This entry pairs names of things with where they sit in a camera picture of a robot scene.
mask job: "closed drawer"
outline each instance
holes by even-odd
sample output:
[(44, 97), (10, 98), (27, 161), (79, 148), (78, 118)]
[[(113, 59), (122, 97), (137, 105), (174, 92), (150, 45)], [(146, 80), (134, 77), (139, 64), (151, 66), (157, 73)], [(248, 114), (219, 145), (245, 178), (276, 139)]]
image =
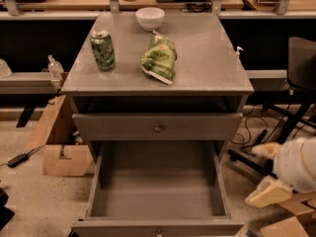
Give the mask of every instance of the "closed drawer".
[(234, 236), (208, 141), (104, 142), (80, 237)]
[(229, 140), (242, 115), (92, 114), (73, 115), (85, 140)]

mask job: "concrete floor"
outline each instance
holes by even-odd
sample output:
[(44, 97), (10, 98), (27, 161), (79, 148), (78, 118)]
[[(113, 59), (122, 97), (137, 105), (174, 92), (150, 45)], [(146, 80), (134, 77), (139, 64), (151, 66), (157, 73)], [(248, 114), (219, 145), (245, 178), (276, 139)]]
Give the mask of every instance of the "concrete floor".
[[(0, 110), (0, 163), (21, 152), (37, 125), (40, 110), (34, 113), (26, 127), (16, 128), (19, 116), (19, 111)], [(245, 128), (248, 117), (252, 117), (247, 120), (252, 141), (266, 127), (258, 117), (264, 118), (269, 132), (279, 120), (273, 111), (255, 109), (245, 115), (238, 130), (245, 140), (249, 138), (249, 132)], [(315, 130), (304, 127), (297, 136), (304, 134), (315, 135)], [(241, 135), (236, 135), (234, 142), (242, 142)], [(229, 148), (236, 151), (240, 147), (241, 145), (235, 143), (229, 144)], [(9, 196), (6, 207), (15, 212), (14, 217), (0, 232), (1, 237), (66, 237), (70, 233), (71, 222), (85, 217), (93, 175), (79, 178), (43, 176), (41, 162), (42, 152), (38, 151), (30, 160), (14, 169), (0, 167), (0, 187)], [(254, 208), (244, 202), (245, 197), (262, 179), (258, 173), (240, 162), (230, 161), (228, 154), (224, 155), (221, 168), (231, 215), (245, 222), (236, 237), (249, 236), (248, 230), (262, 236), (260, 228), (290, 216), (278, 205)]]

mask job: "chair backrest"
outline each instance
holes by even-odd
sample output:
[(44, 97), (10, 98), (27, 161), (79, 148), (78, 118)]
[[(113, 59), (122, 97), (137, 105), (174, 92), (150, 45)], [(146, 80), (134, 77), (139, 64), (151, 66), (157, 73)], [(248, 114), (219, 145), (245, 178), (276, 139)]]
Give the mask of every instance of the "chair backrest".
[(288, 39), (287, 82), (305, 91), (316, 91), (316, 41)]

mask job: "green snack bag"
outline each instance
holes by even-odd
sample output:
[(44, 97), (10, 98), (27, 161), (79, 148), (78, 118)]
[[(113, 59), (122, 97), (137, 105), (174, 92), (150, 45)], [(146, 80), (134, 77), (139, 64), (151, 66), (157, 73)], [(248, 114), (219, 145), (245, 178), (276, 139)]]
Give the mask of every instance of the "green snack bag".
[(140, 68), (146, 75), (172, 85), (176, 59), (174, 43), (153, 31), (149, 49), (141, 57)]

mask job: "white plastic bottle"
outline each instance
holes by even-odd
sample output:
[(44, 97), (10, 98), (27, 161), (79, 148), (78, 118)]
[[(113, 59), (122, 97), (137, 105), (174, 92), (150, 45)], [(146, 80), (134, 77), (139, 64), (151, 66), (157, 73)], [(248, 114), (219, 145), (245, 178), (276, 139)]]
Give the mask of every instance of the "white plastic bottle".
[(55, 60), (52, 55), (48, 56), (49, 64), (48, 71), (51, 77), (55, 80), (62, 80), (63, 68), (59, 61)]
[(4, 59), (0, 59), (0, 77), (9, 76), (12, 71)]

